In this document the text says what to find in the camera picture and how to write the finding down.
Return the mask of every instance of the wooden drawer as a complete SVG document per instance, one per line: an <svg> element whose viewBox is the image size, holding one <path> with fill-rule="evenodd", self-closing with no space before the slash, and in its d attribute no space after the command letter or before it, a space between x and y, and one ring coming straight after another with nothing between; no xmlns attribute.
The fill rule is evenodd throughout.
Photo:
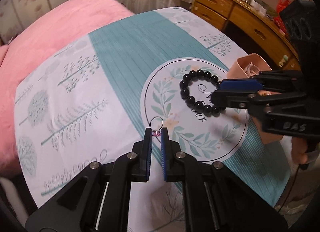
<svg viewBox="0 0 320 232"><path fill-rule="evenodd" d="M293 56L287 45L264 22L251 12L235 5L229 20L248 34L278 65L284 55Z"/></svg>
<svg viewBox="0 0 320 232"><path fill-rule="evenodd" d="M301 68L298 60L295 57L293 57L283 67L283 70L301 70Z"/></svg>
<svg viewBox="0 0 320 232"><path fill-rule="evenodd" d="M232 6L232 0L195 0L198 3L201 3L210 9L216 11L217 13L221 14L224 17L228 17Z"/></svg>
<svg viewBox="0 0 320 232"><path fill-rule="evenodd" d="M195 2L195 4L193 5L192 12L220 31L222 30L227 20L226 18L197 2Z"/></svg>

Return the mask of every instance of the silver ring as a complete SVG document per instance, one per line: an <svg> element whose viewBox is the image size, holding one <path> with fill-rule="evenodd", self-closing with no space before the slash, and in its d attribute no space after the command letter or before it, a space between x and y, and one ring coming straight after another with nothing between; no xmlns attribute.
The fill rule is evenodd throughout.
<svg viewBox="0 0 320 232"><path fill-rule="evenodd" d="M156 119L156 118L160 118L160 119L161 119L161 126L160 126L160 128L159 128L158 130L153 130L152 127L151 127L151 123L152 123L152 121L153 121L154 119ZM150 128L151 128L152 131L160 131L161 128L163 127L163 119L162 119L160 116L155 116L154 118L151 119L149 126L150 126Z"/></svg>

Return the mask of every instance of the printed tablecloth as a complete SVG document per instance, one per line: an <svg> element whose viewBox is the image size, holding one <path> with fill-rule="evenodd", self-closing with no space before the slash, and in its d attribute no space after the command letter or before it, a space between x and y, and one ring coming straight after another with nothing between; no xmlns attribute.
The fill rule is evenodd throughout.
<svg viewBox="0 0 320 232"><path fill-rule="evenodd" d="M273 206L290 176L280 143L264 146L244 109L205 117L179 94L190 70L221 80L244 55L213 26L173 7L104 26L47 59L18 86L15 101L19 159L36 204L91 161L131 151L160 116L183 151L206 163L224 161ZM195 81L189 89L209 103L215 87ZM150 181L132 184L128 231L184 231L182 185L163 181L157 139L151 162Z"/></svg>

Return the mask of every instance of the pink pillow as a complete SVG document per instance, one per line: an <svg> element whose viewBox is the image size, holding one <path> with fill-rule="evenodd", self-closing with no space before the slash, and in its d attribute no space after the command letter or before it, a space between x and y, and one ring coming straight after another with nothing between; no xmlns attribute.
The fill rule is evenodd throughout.
<svg viewBox="0 0 320 232"><path fill-rule="evenodd" d="M0 67L0 176L21 172L13 117L20 82L70 42L131 15L116 0L69 0L36 20L9 44Z"/></svg>
<svg viewBox="0 0 320 232"><path fill-rule="evenodd" d="M7 54L8 48L8 45L2 45L0 47L0 66L2 64L2 61L4 60L5 55Z"/></svg>

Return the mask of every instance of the circular label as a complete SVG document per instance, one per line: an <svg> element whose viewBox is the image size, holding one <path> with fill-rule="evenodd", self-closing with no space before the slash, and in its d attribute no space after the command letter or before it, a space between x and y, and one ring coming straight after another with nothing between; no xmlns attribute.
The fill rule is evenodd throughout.
<svg viewBox="0 0 320 232"><path fill-rule="evenodd" d="M225 70L206 60L178 58L167 61L153 71L143 86L140 99L142 120L149 127L152 118L160 116L170 139L177 141L182 151L201 162L223 161L241 146L249 118L245 109L227 108L218 117L207 117L190 109L180 96L179 82L184 74L198 69L218 76L219 81L226 79ZM210 95L216 87L210 82L193 81L189 90L196 101L212 105ZM152 121L153 129L157 124L161 126L161 118ZM160 147L158 137L154 142Z"/></svg>

